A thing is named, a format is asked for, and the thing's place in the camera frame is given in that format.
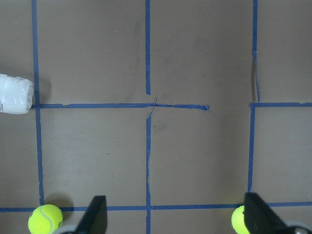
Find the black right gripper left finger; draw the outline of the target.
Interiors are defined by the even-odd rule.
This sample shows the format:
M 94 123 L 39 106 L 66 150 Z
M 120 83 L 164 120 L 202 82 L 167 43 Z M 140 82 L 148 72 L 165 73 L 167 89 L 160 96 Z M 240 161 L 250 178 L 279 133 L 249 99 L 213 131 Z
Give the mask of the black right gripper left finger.
M 56 234 L 105 234 L 108 227 L 105 195 L 95 196 L 77 225 L 58 228 Z

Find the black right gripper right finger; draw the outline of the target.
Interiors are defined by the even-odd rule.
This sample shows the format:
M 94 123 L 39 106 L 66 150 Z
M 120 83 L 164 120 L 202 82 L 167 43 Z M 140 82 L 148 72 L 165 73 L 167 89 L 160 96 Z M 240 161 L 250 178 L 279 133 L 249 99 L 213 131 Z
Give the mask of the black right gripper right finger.
M 310 234 L 300 225 L 288 226 L 257 194 L 244 195 L 244 223 L 251 234 Z

